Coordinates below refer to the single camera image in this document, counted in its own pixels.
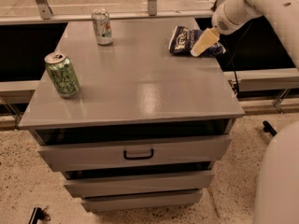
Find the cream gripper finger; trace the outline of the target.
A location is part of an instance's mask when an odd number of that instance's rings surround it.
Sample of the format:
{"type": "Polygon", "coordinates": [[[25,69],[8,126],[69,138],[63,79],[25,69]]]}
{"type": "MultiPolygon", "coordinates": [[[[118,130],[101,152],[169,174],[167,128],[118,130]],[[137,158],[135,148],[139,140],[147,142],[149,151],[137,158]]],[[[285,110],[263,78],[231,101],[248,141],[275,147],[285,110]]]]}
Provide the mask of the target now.
{"type": "Polygon", "coordinates": [[[220,34],[215,28],[206,28],[200,35],[199,39],[194,43],[191,49],[191,55],[198,57],[206,49],[217,43],[220,39],[220,34]]]}

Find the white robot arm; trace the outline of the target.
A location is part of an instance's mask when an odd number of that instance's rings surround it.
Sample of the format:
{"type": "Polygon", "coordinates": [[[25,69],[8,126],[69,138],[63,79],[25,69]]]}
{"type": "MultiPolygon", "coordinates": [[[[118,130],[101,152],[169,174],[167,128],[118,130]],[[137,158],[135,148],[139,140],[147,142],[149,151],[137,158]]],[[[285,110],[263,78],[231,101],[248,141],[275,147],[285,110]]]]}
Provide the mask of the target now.
{"type": "MultiPolygon", "coordinates": [[[[268,20],[299,69],[299,0],[225,0],[191,55],[199,56],[220,35],[229,35],[260,16],[268,20]]],[[[252,224],[299,224],[299,121],[274,135],[263,154],[252,224]]]]}

